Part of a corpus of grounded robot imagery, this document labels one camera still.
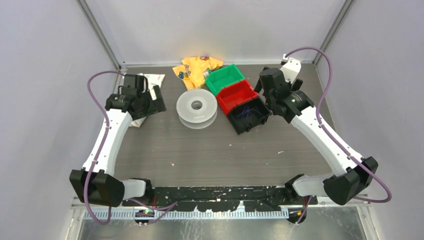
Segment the grey plastic cable spool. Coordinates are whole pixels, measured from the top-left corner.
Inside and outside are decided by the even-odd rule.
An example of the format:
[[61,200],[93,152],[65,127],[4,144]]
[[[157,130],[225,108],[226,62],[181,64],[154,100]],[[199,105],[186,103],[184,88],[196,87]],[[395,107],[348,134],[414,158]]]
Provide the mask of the grey plastic cable spool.
[[176,102],[180,122],[194,130],[210,126],[218,114],[218,103],[208,90],[196,88],[185,91]]

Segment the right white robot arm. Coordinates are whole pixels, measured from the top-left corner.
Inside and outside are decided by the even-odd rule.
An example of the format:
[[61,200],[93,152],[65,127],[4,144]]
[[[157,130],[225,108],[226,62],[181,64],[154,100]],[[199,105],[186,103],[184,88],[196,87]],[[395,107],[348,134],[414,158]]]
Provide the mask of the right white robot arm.
[[326,196],[338,205],[345,205],[365,190],[378,169],[372,157],[364,158],[351,149],[337,133],[323,126],[326,121],[316,113],[313,101],[299,88],[301,81],[291,84],[278,68],[264,67],[259,74],[255,92],[263,91],[266,107],[299,130],[324,157],[331,169],[325,175],[299,174],[285,183],[285,198],[299,205],[306,196]]

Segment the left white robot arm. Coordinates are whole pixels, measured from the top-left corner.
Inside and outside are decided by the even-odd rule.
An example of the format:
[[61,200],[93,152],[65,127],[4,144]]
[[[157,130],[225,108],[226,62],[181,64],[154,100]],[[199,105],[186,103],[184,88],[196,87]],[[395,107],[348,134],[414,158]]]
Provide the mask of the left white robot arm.
[[94,147],[81,169],[71,171],[69,180],[82,203],[118,207],[134,198],[141,207],[154,199],[152,183],[146,178],[118,180],[114,177],[117,156],[129,127],[140,127],[145,118],[166,111],[161,93],[164,74],[125,74],[123,84],[99,104],[104,120]]

